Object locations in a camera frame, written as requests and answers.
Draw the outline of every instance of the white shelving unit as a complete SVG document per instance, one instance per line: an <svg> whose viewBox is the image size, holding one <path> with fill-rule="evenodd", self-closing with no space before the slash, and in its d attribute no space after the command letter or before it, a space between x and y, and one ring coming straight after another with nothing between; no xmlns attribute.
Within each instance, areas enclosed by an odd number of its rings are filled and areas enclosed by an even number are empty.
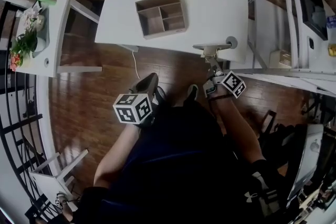
<svg viewBox="0 0 336 224"><path fill-rule="evenodd" d="M286 0L287 11L266 1L255 3L255 21L249 20L249 45L245 64L230 63L230 70L242 77L336 97L336 58L328 54L328 44L336 44L336 29L328 29L323 41L303 23L300 0ZM292 11L295 4L295 17ZM326 16L335 15L323 0ZM309 46L314 42L314 49ZM269 68L270 53L291 54L291 68Z"/></svg>

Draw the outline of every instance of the white desk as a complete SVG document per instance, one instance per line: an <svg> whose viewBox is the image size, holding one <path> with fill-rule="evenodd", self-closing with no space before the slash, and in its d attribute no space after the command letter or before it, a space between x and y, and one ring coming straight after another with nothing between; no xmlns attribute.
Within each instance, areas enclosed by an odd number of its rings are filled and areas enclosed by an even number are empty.
<svg viewBox="0 0 336 224"><path fill-rule="evenodd" d="M49 44L37 57L30 59L27 67L18 67L17 72L55 77L57 73L102 71L102 67L60 66L63 37L70 8L95 23L99 21L98 15L76 0L57 0L54 6L48 6L49 16L46 20L48 20ZM24 34L24 32L24 21L20 19L16 36Z"/></svg>
<svg viewBox="0 0 336 224"><path fill-rule="evenodd" d="M133 45L201 54L197 44L224 44L228 36L238 40L235 49L219 52L230 61L245 61L248 30L247 0L181 0L186 14L187 31L145 40L135 2L140 0L105 0L95 42Z"/></svg>

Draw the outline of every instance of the person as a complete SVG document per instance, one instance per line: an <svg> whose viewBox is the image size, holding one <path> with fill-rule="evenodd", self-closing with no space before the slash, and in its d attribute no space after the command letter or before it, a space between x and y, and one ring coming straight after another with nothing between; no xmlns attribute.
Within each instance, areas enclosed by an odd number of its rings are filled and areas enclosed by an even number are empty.
<svg viewBox="0 0 336 224"><path fill-rule="evenodd" d="M211 97L227 94L218 86ZM125 126L98 165L93 187L82 194L77 223L265 218L259 202L262 181L252 174L263 175L274 190L281 176L263 157L231 98L213 102L227 131L223 136L197 95L198 87L191 85L183 106L172 108L159 91L154 123Z"/></svg>
<svg viewBox="0 0 336 224"><path fill-rule="evenodd" d="M50 221L46 222L44 219L40 217L31 218L29 221L30 224L69 224L76 223L76 215L77 211L72 212L71 208L68 205L68 200L65 194L59 193L58 197L59 202L62 207L62 213L58 216L52 218Z"/></svg>

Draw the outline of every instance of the wooden floor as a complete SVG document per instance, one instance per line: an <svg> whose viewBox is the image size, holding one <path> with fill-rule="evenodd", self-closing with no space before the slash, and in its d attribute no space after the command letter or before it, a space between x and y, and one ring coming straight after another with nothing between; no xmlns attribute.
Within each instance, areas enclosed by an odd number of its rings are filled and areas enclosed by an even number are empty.
<svg viewBox="0 0 336 224"><path fill-rule="evenodd" d="M67 37L66 43L76 39L82 47L85 39ZM68 46L62 62L69 61L73 50ZM202 87L209 65L197 55L168 50L141 48L135 54L140 77L151 72L159 75L160 86L170 99L181 104L190 84ZM103 65L103 72L62 74L50 79L50 115L56 150L63 152L62 163L68 162L78 152L87 148L89 154L74 170L80 189L91 186L96 167L123 130L112 104L120 93L137 80L130 51L116 45L96 45L93 52L77 56L83 60ZM285 125L302 123L300 111L303 92L271 83L246 79L247 89L236 101L241 114L254 130L268 110L277 112L277 123ZM199 101L207 107L203 93Z"/></svg>

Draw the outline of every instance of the black shoe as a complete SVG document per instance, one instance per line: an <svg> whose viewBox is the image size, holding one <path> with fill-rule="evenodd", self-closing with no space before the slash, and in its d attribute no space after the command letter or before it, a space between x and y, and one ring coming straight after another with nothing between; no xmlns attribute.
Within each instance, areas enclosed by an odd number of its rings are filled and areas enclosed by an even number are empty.
<svg viewBox="0 0 336 224"><path fill-rule="evenodd" d="M156 98L157 104L159 106L163 105L167 102L166 94L160 86L158 86L157 89L156 89L155 98Z"/></svg>
<svg viewBox="0 0 336 224"><path fill-rule="evenodd" d="M192 84L188 88L187 100L196 101L197 97L198 97L198 86L196 84Z"/></svg>

